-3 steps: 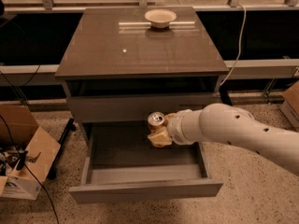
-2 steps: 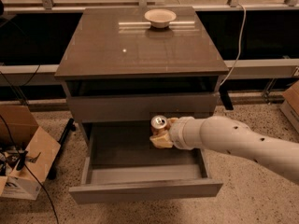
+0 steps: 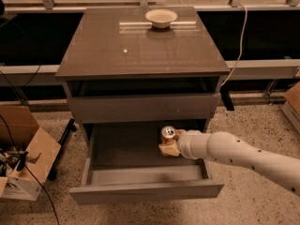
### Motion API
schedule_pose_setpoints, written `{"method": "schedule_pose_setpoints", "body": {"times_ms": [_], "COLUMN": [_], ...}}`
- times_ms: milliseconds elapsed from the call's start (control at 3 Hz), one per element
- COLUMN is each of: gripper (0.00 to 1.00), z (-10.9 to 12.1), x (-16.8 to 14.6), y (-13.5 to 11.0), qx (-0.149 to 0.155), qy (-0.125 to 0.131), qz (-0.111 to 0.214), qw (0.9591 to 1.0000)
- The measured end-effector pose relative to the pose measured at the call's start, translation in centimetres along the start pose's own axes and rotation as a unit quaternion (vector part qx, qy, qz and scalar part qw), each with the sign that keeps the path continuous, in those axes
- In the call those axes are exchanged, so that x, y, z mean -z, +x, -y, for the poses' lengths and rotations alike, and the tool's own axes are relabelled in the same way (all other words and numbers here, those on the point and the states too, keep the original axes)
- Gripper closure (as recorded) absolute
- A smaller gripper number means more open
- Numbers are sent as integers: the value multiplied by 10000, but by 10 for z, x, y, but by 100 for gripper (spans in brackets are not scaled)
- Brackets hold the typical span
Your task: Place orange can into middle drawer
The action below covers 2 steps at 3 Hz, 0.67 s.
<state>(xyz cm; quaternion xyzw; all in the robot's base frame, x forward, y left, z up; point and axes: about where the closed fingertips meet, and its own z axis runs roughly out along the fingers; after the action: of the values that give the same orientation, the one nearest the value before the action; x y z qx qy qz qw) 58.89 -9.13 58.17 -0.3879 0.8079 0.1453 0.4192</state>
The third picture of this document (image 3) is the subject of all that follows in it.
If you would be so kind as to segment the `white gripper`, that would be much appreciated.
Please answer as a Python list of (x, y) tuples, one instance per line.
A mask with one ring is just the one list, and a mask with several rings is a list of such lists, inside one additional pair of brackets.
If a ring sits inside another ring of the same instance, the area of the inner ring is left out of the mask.
[(158, 146), (163, 156), (178, 157), (181, 153), (184, 158), (189, 159), (206, 157), (206, 135), (204, 133), (198, 130), (177, 129), (176, 134), (180, 136), (177, 143), (162, 143)]

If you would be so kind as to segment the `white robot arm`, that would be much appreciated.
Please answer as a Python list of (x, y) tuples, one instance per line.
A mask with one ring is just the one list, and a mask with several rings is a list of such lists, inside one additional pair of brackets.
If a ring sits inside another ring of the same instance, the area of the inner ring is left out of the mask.
[(164, 127), (158, 146), (164, 156), (207, 159), (250, 169), (300, 196), (300, 159), (268, 152), (249, 145), (228, 132), (202, 133)]

